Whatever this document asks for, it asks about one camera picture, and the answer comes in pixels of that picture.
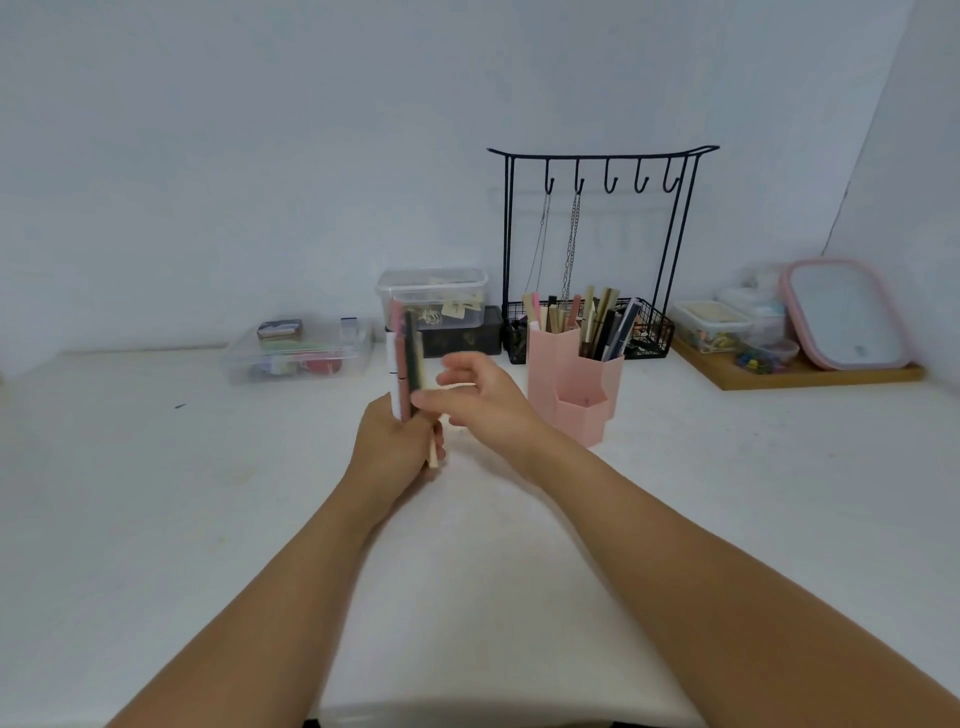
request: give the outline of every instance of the white table surface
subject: white table surface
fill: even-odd
[[[72,355],[0,386],[0,726],[106,722],[323,502],[382,356],[231,386],[216,351]],[[958,435],[933,385],[723,393],[671,354],[626,365],[597,451],[960,693]],[[447,442],[363,568],[324,725],[702,725],[551,507]]]

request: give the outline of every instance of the container lid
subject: container lid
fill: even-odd
[[[271,361],[352,359],[371,344],[370,324],[355,318],[303,319],[297,339],[261,340],[257,327],[249,329],[221,354],[224,366],[252,366]]]
[[[702,328],[746,330],[752,324],[742,313],[719,301],[678,301],[672,307],[685,313]]]
[[[780,299],[765,288],[721,288],[715,298],[755,319],[779,318],[786,314]]]
[[[388,268],[380,274],[376,291],[381,296],[414,291],[457,290],[487,285],[482,268]]]
[[[780,287],[806,355],[824,369],[898,369],[906,328],[876,275],[855,260],[815,258],[783,269]]]

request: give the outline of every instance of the pink-rimmed container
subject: pink-rimmed container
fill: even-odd
[[[623,356],[594,361],[579,355],[580,330],[528,330],[527,399],[537,413],[585,447],[603,440],[616,411]]]
[[[899,369],[913,360],[903,319],[876,273],[858,260],[798,260],[780,292],[804,353],[834,370]]]

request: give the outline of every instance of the wooden tray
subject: wooden tray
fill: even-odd
[[[840,384],[888,384],[902,381],[921,381],[926,369],[909,364],[902,369],[857,369],[847,372],[828,372],[814,366],[803,352],[790,363],[786,372],[775,375],[755,375],[733,363],[733,352],[700,353],[673,337],[673,351],[690,362],[700,374],[725,392],[743,389],[786,389],[792,387],[831,387]]]

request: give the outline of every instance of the hand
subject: hand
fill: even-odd
[[[477,440],[521,474],[529,475],[532,446],[552,428],[534,411],[513,378],[485,354],[449,353],[442,363],[445,369],[437,376],[438,384],[469,386],[421,389],[412,396],[413,404],[449,415],[451,425],[467,427]]]
[[[446,458],[438,417],[421,411],[402,423],[391,412],[390,395],[368,404],[347,472],[332,497],[370,529],[384,521],[423,470],[431,439],[437,459]]]

